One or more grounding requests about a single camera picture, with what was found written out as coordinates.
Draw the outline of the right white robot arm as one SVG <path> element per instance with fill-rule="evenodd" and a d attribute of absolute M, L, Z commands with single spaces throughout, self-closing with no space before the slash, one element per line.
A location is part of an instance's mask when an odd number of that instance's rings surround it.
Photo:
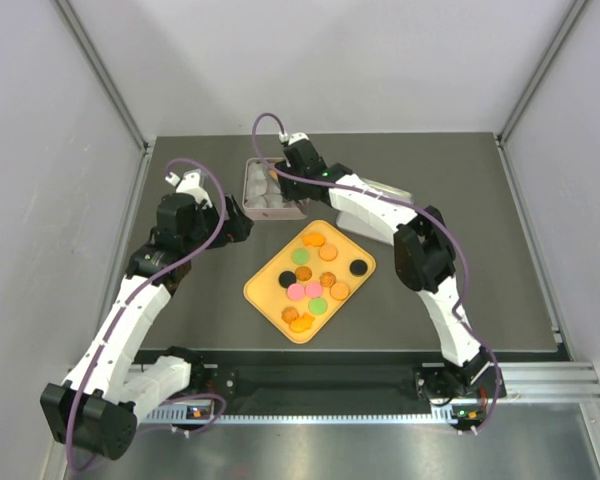
<path fill-rule="evenodd" d="M 284 197 L 322 202 L 388 241 L 399 280 L 424 303 L 444 365 L 422 374 L 422 396 L 450 401 L 477 391 L 491 356 L 468 322 L 457 285 L 456 242 L 440 212 L 417 207 L 341 164 L 327 165 L 304 133 L 282 133 L 279 141 L 285 158 L 275 168 Z"/>

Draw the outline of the round biscuit cookie top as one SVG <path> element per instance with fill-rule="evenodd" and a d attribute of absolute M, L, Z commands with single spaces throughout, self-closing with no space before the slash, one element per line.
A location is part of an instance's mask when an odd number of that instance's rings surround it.
<path fill-rule="evenodd" d="M 319 257 L 325 262 L 334 261 L 338 256 L 338 249 L 335 245 L 325 243 L 318 251 Z"/>

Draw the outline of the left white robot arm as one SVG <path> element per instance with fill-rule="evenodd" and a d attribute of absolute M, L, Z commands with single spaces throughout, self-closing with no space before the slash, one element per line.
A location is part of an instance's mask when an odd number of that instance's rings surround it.
<path fill-rule="evenodd" d="M 207 374 L 179 349 L 129 379 L 157 316 L 191 270 L 191 256 L 245 241 L 253 222 L 232 195 L 214 206 L 205 194 L 172 193 L 157 207 L 146 243 L 130 257 L 118 295 L 87 352 L 61 384 L 40 397 L 52 438 L 111 460 L 129 448 L 138 425 L 170 396 L 196 396 Z"/>

